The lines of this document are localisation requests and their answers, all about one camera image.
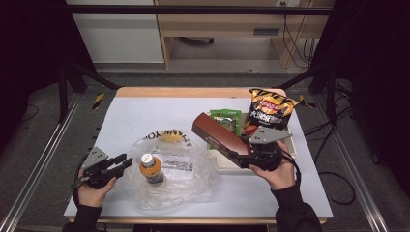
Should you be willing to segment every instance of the table surface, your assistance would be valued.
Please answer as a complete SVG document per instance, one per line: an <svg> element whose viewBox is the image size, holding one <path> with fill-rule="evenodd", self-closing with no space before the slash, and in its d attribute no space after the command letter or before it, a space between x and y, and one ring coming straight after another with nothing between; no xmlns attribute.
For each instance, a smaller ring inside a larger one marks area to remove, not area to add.
<svg viewBox="0 0 410 232"><path fill-rule="evenodd" d="M206 143L190 131L193 120L210 109L232 108L248 112L249 88L153 88L124 87L105 115L96 146L111 157L126 153L153 131L183 131L199 147ZM288 124L293 133L296 162L302 172L301 192L322 222L333 216L314 166L296 110ZM103 203L100 222L113 223L275 223L278 203L269 185L249 170L221 171L220 188L208 202L184 203L169 210L147 211L133 206L121 187ZM64 216L73 220L76 207L70 201Z"/></svg>

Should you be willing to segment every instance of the human hand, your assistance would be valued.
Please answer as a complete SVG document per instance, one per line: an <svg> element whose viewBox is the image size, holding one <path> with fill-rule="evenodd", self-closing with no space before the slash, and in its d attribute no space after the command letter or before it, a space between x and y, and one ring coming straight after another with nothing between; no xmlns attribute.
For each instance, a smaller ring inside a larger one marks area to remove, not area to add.
<svg viewBox="0 0 410 232"><path fill-rule="evenodd" d="M82 177L84 170L79 170L78 177ZM117 181L116 177L113 177L103 188L94 189L84 183L78 188L78 202L81 205L91 207L101 207L106 194L111 191Z"/></svg>
<svg viewBox="0 0 410 232"><path fill-rule="evenodd" d="M277 141L277 144L281 150L289 153L289 149L284 143ZM273 190L286 189L295 185L294 166L286 159L282 159L280 166L274 171L264 171L260 167L252 164L249 166L249 169L252 170L256 176L265 179Z"/></svg>

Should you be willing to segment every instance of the chip bag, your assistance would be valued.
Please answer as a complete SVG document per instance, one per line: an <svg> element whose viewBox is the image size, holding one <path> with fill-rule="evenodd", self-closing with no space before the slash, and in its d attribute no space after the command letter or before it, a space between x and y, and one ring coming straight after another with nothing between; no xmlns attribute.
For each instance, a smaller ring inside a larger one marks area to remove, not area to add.
<svg viewBox="0 0 410 232"><path fill-rule="evenodd" d="M249 89L251 104L242 135L252 136L259 126L283 130L298 102L262 89Z"/></svg>

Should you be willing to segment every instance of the plastic bottle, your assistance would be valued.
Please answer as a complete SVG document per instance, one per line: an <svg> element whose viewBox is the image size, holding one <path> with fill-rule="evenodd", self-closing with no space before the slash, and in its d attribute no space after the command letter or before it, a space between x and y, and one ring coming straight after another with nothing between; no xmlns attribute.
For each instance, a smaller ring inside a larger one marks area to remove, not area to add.
<svg viewBox="0 0 410 232"><path fill-rule="evenodd" d="M149 153L142 155L139 171L145 176L145 178L147 178L147 181L150 184L163 182L161 161Z"/></svg>

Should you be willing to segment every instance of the yellow object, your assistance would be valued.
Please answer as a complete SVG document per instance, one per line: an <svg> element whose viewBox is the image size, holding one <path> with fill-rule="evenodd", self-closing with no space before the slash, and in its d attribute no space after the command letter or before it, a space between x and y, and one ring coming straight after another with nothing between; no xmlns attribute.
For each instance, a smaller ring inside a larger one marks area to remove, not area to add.
<svg viewBox="0 0 410 232"><path fill-rule="evenodd" d="M103 100L103 94L98 94L93 104L93 109L98 109Z"/></svg>
<svg viewBox="0 0 410 232"><path fill-rule="evenodd" d="M162 135L161 139L165 142L183 142L183 133L180 130L166 130Z"/></svg>

